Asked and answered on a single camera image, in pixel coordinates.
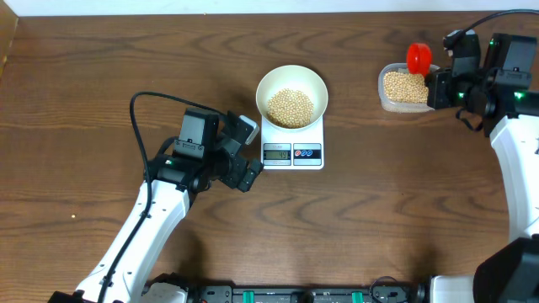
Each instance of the green connector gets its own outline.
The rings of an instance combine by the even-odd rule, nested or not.
[[[364,301],[363,301],[363,293],[353,292],[352,293],[352,303],[364,303]]]
[[[243,303],[254,303],[254,291],[243,292]]]

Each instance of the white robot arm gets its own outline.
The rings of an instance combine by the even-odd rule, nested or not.
[[[151,161],[147,160],[133,111],[134,101],[140,95],[202,108],[185,111],[179,137],[166,140]],[[221,132],[220,121],[224,123]],[[237,117],[230,112],[224,115],[173,96],[141,92],[131,100],[131,122],[146,176],[133,210],[109,251],[74,295],[55,293],[51,301],[185,303],[185,291],[170,284],[154,284],[146,295],[141,295],[164,243],[187,215],[195,196],[210,189],[211,181],[219,179],[231,189],[247,192],[263,170],[264,165],[257,159],[248,162],[240,156],[242,147],[250,144],[259,132],[257,124],[245,116]],[[172,144],[172,155],[165,154]]]
[[[504,178],[510,239],[539,234],[539,117],[504,117],[490,134]],[[473,275],[437,276],[430,282],[431,303],[474,303]]]
[[[147,185],[143,183],[133,210],[118,236],[112,242],[109,251],[90,275],[78,285],[77,292],[82,295],[83,299],[92,302],[98,301],[104,276],[138,222],[146,201]],[[142,287],[146,283],[163,245],[168,240],[168,236],[176,225],[185,218],[188,210],[189,195],[187,190],[178,189],[174,183],[159,180],[152,182],[152,208],[147,214],[147,219],[144,220],[135,237],[131,240],[131,244],[125,250],[124,257],[116,265],[115,273],[105,293],[104,302],[137,303],[144,298],[141,296]],[[168,292],[168,296],[181,296],[183,293],[178,288],[177,291]],[[165,302],[173,301],[168,297]]]
[[[527,302],[539,296],[539,93],[527,91],[536,38],[494,34],[479,67],[478,36],[468,31],[506,13],[539,11],[495,13],[446,37],[452,68],[434,72],[427,82],[429,106],[462,106],[483,117],[485,135],[496,151],[504,179],[510,244],[482,263],[475,275],[434,277],[431,303]],[[480,129],[461,120],[472,130]]]
[[[504,117],[490,134],[504,178],[509,242],[539,234],[539,117]]]

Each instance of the digital kitchen scale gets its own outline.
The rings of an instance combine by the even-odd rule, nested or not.
[[[264,169],[322,169],[323,119],[299,132],[277,130],[262,117],[260,159]]]
[[[305,93],[312,102],[307,126],[287,129],[268,120],[269,100],[286,88]],[[328,89],[316,72],[304,66],[277,67],[260,81],[256,105],[262,114],[260,161],[264,169],[323,168],[323,113],[328,107]]]

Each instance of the white bowl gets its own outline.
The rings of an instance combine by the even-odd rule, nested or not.
[[[271,123],[268,117],[268,102],[281,89],[285,88],[302,91],[314,105],[311,121],[307,126],[289,129]],[[256,106],[259,108],[259,112],[277,130],[298,132],[311,127],[322,118],[323,113],[328,107],[328,89],[322,78],[316,72],[306,67],[281,66],[268,72],[262,78],[262,81],[260,81],[259,87],[256,89]]]

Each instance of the plastic container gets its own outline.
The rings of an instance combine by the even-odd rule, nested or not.
[[[314,105],[311,121],[307,126],[295,129],[281,127],[271,123],[268,117],[268,102],[281,89],[300,90],[305,93]],[[322,78],[310,69],[303,66],[281,66],[277,67],[260,81],[256,89],[256,106],[259,112],[277,130],[284,132],[299,132],[311,127],[316,121],[322,118],[328,107],[328,89]]]
[[[437,69],[439,69],[438,66],[433,64],[430,65],[430,72],[434,72]],[[424,113],[434,110],[427,106],[427,104],[412,104],[390,100],[386,96],[386,92],[384,90],[384,75],[388,72],[408,73],[408,68],[406,67],[406,63],[393,63],[384,67],[380,72],[380,76],[378,76],[378,94],[380,95],[380,100],[382,101],[382,107],[385,110],[394,113]]]

